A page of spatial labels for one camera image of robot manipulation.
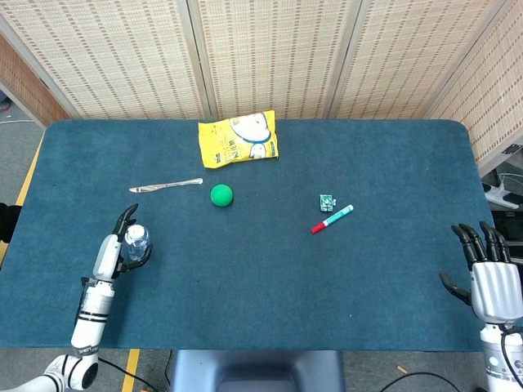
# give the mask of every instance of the marker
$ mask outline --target marker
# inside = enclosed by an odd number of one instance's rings
[[[318,233],[319,231],[323,230],[328,225],[331,225],[332,223],[334,223],[338,219],[341,219],[345,215],[350,214],[352,212],[352,210],[354,210],[354,207],[352,206],[352,204],[349,204],[348,206],[346,206],[342,210],[336,212],[334,215],[331,215],[330,217],[328,217],[326,220],[321,222],[319,225],[314,226],[311,229],[311,233],[313,233],[313,234]]]

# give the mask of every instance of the small green circuit board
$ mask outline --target small green circuit board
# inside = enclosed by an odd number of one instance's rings
[[[336,199],[331,194],[320,195],[320,210],[323,212],[332,212],[336,206]]]

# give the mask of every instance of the plastic water bottle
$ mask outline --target plastic water bottle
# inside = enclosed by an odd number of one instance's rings
[[[150,244],[149,230],[142,225],[132,225],[125,233],[129,258],[132,261],[140,260]]]

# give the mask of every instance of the green ball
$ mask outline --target green ball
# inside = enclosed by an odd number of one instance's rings
[[[211,201],[218,207],[226,207],[232,202],[232,189],[224,184],[215,185],[211,190]]]

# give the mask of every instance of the gray chair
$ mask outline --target gray chair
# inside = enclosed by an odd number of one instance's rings
[[[339,351],[180,350],[171,392],[345,392]]]

